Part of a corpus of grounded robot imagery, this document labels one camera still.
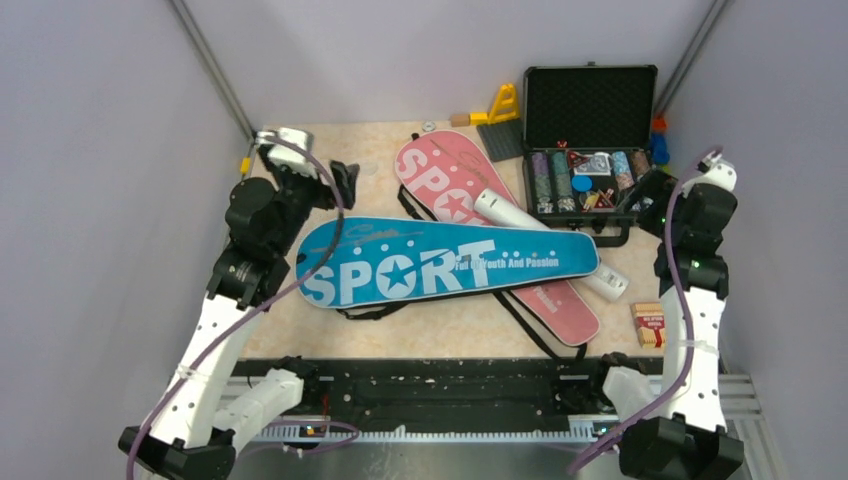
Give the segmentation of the clear tube lid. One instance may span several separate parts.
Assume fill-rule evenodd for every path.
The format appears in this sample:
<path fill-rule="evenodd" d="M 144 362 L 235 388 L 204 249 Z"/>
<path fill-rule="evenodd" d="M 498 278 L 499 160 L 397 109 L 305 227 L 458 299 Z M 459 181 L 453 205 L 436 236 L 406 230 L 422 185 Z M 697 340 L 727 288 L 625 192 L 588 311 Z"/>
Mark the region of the clear tube lid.
<path fill-rule="evenodd" d="M 379 165 L 376 162 L 361 162 L 360 174 L 362 176 L 374 176 L 379 170 Z"/>

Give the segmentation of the blue racket cover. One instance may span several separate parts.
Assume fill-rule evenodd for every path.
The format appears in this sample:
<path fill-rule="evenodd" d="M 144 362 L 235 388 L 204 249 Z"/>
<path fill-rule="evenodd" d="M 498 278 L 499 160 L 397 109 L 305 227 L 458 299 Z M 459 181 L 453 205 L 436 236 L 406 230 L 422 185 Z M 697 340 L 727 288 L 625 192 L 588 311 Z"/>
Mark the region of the blue racket cover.
<path fill-rule="evenodd" d="M 584 277 L 600 266 L 580 232 L 356 216 L 324 265 L 335 221 L 309 232 L 295 272 L 303 297 L 325 309 L 378 306 L 500 291 Z"/>

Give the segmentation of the white shuttlecock tube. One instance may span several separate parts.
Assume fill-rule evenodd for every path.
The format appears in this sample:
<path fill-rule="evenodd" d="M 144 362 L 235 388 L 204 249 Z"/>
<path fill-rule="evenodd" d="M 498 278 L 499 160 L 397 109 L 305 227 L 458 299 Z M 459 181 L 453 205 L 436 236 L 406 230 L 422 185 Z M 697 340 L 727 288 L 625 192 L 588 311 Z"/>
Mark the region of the white shuttlecock tube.
<path fill-rule="evenodd" d="M 473 208 L 475 212 L 498 226 L 550 230 L 550 227 L 489 188 L 480 193 Z M 604 262 L 599 263 L 593 274 L 579 277 L 577 281 L 610 302 L 618 300 L 630 286 L 627 276 Z"/>

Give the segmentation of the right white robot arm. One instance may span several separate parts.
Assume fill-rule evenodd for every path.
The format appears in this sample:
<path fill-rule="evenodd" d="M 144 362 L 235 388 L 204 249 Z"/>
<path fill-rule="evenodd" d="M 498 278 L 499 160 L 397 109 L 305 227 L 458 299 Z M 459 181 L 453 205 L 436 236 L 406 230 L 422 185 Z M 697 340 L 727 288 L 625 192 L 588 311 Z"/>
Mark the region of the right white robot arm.
<path fill-rule="evenodd" d="M 728 479 L 745 447 L 730 436 L 720 404 L 718 348 L 729 268 L 718 247 L 736 211 L 737 178 L 717 166 L 677 180 L 655 170 L 628 200 L 647 199 L 639 226 L 661 243 L 654 263 L 665 319 L 662 391 L 623 354 L 604 356 L 605 373 L 586 385 L 589 404 L 621 422 L 602 451 L 619 449 L 619 469 L 635 479 Z"/>

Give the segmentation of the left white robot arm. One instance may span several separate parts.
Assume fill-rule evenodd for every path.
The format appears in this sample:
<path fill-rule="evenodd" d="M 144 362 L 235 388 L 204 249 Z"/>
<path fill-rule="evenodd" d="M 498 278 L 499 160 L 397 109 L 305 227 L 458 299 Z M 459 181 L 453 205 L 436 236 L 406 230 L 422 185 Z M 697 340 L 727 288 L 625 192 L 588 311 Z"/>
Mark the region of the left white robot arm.
<path fill-rule="evenodd" d="M 356 200 L 360 168 L 320 163 L 307 149 L 264 147 L 267 177 L 239 181 L 230 191 L 229 239 L 207 283 L 191 340 L 166 391 L 142 424 L 118 442 L 125 475 L 157 479 L 225 479 L 243 449 L 281 413 L 308 413 L 320 386 L 309 366 L 283 359 L 228 405 L 221 397 L 240 354 L 270 307 L 295 289 L 287 259 L 315 209 L 337 213 L 335 226 Z"/>

